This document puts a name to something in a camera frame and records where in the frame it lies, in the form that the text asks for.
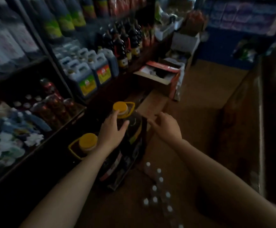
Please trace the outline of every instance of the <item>yellow cap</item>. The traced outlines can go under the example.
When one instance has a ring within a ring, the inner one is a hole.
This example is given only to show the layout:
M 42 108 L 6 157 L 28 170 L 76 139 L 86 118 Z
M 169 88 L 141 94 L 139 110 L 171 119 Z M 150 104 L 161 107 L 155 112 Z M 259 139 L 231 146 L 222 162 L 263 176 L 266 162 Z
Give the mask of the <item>yellow cap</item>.
M 98 137 L 93 133 L 86 133 L 79 138 L 79 146 L 82 150 L 90 149 L 97 144 Z
M 113 110 L 119 110 L 120 113 L 124 113 L 127 110 L 127 105 L 124 101 L 115 102 L 113 105 Z

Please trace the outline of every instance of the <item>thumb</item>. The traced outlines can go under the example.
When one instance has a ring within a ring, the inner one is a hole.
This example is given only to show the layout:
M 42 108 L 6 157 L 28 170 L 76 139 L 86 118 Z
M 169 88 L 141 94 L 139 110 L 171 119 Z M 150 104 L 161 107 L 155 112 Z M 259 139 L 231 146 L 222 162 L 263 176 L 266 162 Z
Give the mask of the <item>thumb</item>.
M 158 132 L 160 129 L 160 126 L 152 119 L 148 119 L 148 123 L 153 127 L 153 129 Z
M 119 133 L 122 134 L 122 136 L 125 135 L 125 131 L 127 130 L 127 127 L 129 125 L 129 120 L 126 120 L 123 125 L 121 126 L 120 130 L 119 130 Z

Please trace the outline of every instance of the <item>person's right arm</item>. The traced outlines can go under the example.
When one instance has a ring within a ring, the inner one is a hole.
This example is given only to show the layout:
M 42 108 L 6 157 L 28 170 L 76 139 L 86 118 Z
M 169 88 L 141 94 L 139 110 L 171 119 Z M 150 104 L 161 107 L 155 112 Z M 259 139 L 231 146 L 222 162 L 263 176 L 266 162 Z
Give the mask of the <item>person's right arm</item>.
M 176 151 L 208 197 L 238 227 L 276 228 L 276 208 L 243 180 L 182 139 L 177 121 L 160 113 L 160 125 L 148 120 L 159 137 Z

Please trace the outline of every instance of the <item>person's right hand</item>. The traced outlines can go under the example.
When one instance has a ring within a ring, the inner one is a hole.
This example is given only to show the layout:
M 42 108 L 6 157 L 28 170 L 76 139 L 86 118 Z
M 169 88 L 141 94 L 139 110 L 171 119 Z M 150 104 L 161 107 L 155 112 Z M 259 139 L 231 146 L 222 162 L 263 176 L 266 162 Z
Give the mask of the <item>person's right hand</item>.
M 167 113 L 159 113 L 160 124 L 154 120 L 148 119 L 148 123 L 152 126 L 158 136 L 166 143 L 170 144 L 176 140 L 181 140 L 181 131 L 175 118 Z

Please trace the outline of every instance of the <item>hand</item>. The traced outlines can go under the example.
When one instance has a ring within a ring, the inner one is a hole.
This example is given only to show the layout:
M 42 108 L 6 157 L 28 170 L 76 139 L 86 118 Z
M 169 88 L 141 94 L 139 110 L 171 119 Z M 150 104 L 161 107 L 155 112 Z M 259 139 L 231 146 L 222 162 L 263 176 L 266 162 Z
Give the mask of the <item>hand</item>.
M 148 119 L 148 123 L 152 126 L 158 136 L 167 144 L 171 144 L 176 140 L 181 140 L 181 131 L 175 118 L 167 113 L 160 112 L 160 125 L 152 119 Z
M 118 130 L 118 113 L 119 110 L 115 111 L 105 119 L 98 135 L 97 147 L 103 148 L 107 151 L 107 155 L 109 155 L 120 144 L 129 124 L 129 120 L 125 121 L 120 130 Z

